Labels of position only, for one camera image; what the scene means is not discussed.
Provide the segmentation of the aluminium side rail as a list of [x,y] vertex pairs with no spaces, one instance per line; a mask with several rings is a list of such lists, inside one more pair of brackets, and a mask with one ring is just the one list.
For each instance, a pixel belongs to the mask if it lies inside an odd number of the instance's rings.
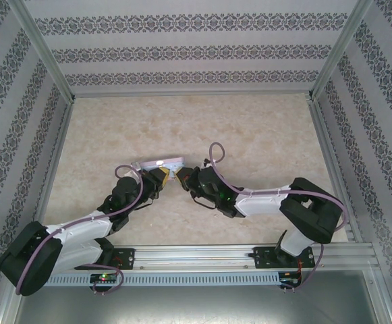
[[320,111],[318,103],[313,100],[308,100],[308,106],[310,110],[310,115],[316,130],[316,135],[320,143],[320,148],[327,166],[327,172],[333,187],[333,191],[337,198],[339,198],[345,206],[345,209],[349,215],[349,221],[347,222],[346,233],[349,241],[356,243],[363,243],[362,235],[358,228],[356,222],[356,217],[354,215],[354,209],[349,199],[345,183],[341,174],[339,164],[337,162],[337,157],[335,155],[334,147],[331,143],[331,138],[329,136],[326,123],[323,119],[323,115]]

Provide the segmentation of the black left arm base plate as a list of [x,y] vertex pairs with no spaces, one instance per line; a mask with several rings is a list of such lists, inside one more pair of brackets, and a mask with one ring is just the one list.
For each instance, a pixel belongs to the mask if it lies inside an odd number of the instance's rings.
[[114,248],[103,252],[95,265],[110,266],[120,270],[132,270],[134,266],[135,250],[133,248]]

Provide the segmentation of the grey metal panel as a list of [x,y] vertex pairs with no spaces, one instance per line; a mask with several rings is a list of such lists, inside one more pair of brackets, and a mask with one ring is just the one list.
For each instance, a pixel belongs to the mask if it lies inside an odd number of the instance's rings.
[[7,292],[0,324],[392,324],[392,301],[375,270],[319,271],[300,289],[276,286],[126,286]]

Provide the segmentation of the aluminium corner post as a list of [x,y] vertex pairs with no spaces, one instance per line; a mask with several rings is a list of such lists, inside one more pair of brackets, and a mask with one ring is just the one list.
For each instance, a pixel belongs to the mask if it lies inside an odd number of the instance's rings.
[[372,2],[373,0],[357,0],[313,87],[308,93],[308,100],[314,101],[319,98]]
[[24,0],[6,0],[16,16],[21,27],[27,34],[30,42],[35,48],[38,56],[43,61],[45,67],[50,73],[53,81],[56,83],[60,93],[68,103],[73,103],[75,96],[62,73],[52,51],[45,41],[40,29],[38,28],[34,18],[29,12]]

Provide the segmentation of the light blue cartoon pouch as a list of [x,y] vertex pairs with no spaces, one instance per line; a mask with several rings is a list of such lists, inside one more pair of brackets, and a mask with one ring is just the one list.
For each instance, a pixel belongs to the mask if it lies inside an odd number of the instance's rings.
[[[158,166],[156,164],[157,161],[163,160],[164,165],[163,166]],[[176,171],[184,167],[184,158],[183,157],[174,157],[174,158],[162,158],[162,159],[154,159],[151,161],[143,161],[139,162],[145,170],[149,171],[151,169],[157,168],[157,167],[164,167],[169,170],[169,178],[168,180],[174,180],[175,179],[175,173]]]

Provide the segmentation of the aluminium mounting rail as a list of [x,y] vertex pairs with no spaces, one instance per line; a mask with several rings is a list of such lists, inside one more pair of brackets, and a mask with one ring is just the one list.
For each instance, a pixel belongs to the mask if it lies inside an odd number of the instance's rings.
[[[114,246],[115,248],[133,248],[135,250],[132,271],[240,271],[255,269],[257,271],[296,272],[292,269],[257,269],[254,259],[248,255],[253,248],[273,246],[272,244],[238,244],[238,245],[187,245],[187,246]],[[339,242],[321,247],[311,246],[314,253],[315,266],[303,271],[320,269],[367,270],[379,267],[374,248],[369,243]],[[99,245],[89,242],[71,252],[65,252],[54,261],[48,261],[38,269],[41,273],[58,274],[82,270],[90,262],[96,261]]]

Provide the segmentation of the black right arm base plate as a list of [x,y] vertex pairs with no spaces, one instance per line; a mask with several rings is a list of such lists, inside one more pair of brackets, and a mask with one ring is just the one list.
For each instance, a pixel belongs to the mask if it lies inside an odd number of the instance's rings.
[[259,246],[253,248],[248,256],[254,259],[257,269],[292,269],[298,268],[298,264],[305,269],[315,266],[311,247],[305,248],[298,256],[291,256],[273,246]]

